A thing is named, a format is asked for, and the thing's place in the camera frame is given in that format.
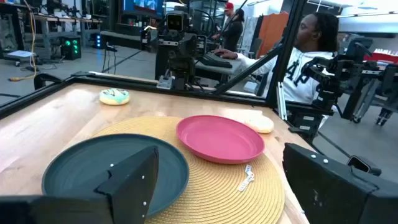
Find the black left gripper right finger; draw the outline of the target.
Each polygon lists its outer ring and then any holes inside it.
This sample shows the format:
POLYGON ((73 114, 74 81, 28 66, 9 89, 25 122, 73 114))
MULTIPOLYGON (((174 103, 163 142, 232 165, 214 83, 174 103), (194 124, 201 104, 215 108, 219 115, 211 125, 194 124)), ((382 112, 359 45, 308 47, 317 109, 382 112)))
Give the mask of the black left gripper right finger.
POLYGON ((282 165, 310 223, 397 224, 397 184, 366 159, 342 164, 287 143, 282 165))

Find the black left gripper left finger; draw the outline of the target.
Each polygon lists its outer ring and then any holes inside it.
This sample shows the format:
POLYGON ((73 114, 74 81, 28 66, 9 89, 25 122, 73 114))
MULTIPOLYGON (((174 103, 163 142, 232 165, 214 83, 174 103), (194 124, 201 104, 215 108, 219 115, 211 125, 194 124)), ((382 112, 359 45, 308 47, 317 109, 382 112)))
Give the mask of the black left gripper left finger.
POLYGON ((159 171, 159 150, 148 146, 108 169, 95 189, 105 195, 114 224, 144 223, 159 171))

